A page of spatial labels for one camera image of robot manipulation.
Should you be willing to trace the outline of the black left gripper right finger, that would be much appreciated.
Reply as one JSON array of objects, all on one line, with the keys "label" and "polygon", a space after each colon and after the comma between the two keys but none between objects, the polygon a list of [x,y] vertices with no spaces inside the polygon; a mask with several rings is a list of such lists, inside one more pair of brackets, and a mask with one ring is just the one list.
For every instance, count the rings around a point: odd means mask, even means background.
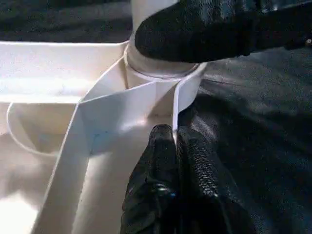
[{"label": "black left gripper right finger", "polygon": [[200,132],[176,133],[184,234],[255,234],[238,187],[215,147]]}]

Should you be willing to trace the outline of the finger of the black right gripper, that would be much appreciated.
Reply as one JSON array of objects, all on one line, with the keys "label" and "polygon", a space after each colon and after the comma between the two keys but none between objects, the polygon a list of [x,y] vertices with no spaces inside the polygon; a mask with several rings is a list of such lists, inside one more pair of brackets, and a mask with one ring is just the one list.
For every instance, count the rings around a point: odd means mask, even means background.
[{"label": "finger of the black right gripper", "polygon": [[309,0],[180,0],[140,24],[135,47],[148,58],[199,63],[300,48],[311,37]]}]

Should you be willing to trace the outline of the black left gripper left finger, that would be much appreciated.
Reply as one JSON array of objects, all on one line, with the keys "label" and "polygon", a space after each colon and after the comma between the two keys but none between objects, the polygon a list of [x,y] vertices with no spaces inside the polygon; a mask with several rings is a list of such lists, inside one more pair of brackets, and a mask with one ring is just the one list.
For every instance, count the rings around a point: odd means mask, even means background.
[{"label": "black left gripper left finger", "polygon": [[122,204],[121,234],[173,234],[179,194],[176,145],[171,126],[160,124],[134,167]]}]

